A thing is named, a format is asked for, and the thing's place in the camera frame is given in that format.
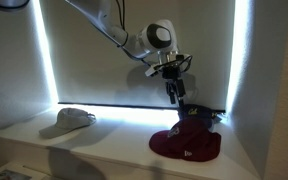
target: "white wall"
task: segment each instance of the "white wall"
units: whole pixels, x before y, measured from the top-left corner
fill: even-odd
[[[0,128],[50,105],[32,13],[0,11]]]
[[[44,0],[41,6],[61,102],[171,106],[161,76],[146,77],[146,66],[128,58],[81,13],[63,0]],[[233,17],[233,0],[126,0],[130,34],[159,19],[173,22],[182,53],[193,55],[183,75],[186,102],[214,109],[225,108]],[[157,56],[148,60],[156,63]]]
[[[288,179],[288,160],[280,166],[288,159],[288,128],[281,127],[288,124],[288,1],[253,2],[252,46],[229,118],[259,174]]]

